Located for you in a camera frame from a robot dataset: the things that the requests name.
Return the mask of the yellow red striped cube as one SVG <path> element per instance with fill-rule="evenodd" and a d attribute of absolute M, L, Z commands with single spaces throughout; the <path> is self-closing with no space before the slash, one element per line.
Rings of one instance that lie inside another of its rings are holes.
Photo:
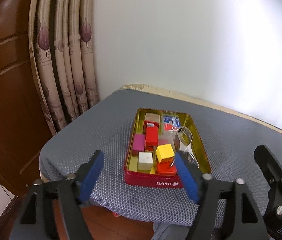
<path fill-rule="evenodd" d="M 174 158 L 175 152 L 171 144 L 159 145 L 156 148 L 156 156 L 159 163 L 166 162 Z"/>

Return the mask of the white chevron patterned cube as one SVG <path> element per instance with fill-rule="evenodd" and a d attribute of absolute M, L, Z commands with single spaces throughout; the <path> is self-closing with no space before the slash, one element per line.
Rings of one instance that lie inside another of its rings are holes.
<path fill-rule="evenodd" d="M 138 171 L 150 171 L 153 166 L 152 152 L 139 152 L 138 153 Z"/>

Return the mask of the red toffee tin box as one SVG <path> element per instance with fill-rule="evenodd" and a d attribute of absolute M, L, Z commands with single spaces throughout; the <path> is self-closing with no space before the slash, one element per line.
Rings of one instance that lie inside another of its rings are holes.
<path fill-rule="evenodd" d="M 177 151 L 202 173 L 211 167 L 203 142 L 188 113 L 149 108 L 136 111 L 126 154 L 124 173 L 128 185 L 181 188 Z"/>

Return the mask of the red wooden block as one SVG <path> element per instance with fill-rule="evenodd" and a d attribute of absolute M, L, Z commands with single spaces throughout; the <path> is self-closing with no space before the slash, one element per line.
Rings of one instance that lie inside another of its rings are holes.
<path fill-rule="evenodd" d="M 145 133 L 145 146 L 157 146 L 158 145 L 158 128 L 157 126 L 150 127 L 148 126 L 146 128 Z"/>

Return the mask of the pink wooden block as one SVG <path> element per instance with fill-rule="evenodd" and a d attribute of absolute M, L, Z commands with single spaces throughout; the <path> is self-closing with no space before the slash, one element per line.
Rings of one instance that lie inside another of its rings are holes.
<path fill-rule="evenodd" d="M 145 151 L 145 135 L 135 134 L 132 144 L 132 155 L 137 155 L 139 152 Z"/>

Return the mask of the brown wooden door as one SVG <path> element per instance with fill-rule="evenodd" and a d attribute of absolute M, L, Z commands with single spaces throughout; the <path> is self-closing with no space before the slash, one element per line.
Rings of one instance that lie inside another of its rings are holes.
<path fill-rule="evenodd" d="M 30 64 L 30 1 L 0 0 L 0 217 L 39 177 L 39 153 L 52 136 Z"/>

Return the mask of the grey honeycomb mesh mat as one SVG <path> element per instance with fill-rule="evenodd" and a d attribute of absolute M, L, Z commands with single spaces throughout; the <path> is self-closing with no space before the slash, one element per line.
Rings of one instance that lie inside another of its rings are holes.
<path fill-rule="evenodd" d="M 254 161 L 254 150 L 266 145 L 282 165 L 282 133 L 257 122 L 189 102 L 131 89 L 118 90 L 52 137 L 42 148 L 39 168 L 51 181 L 74 173 L 94 151 L 105 155 L 104 168 L 91 198 L 122 216 L 189 226 L 198 206 L 184 189 L 132 186 L 125 171 L 136 171 L 137 156 L 127 157 L 136 112 L 152 108 L 189 114 L 202 139 L 215 178 L 242 178 L 260 212 L 268 203 L 269 185 Z"/>

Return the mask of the blue red card pack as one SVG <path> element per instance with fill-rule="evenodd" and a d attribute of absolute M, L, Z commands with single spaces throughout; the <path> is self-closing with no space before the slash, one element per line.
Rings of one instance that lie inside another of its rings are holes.
<path fill-rule="evenodd" d="M 161 118 L 163 132 L 176 132 L 181 127 L 180 118 L 178 115 L 164 114 Z"/>

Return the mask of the beige leaf print curtain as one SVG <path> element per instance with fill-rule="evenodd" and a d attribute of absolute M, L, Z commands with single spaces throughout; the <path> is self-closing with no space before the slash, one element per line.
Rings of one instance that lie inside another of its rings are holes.
<path fill-rule="evenodd" d="M 31 0 L 34 84 L 53 135 L 95 106 L 94 0 Z"/>

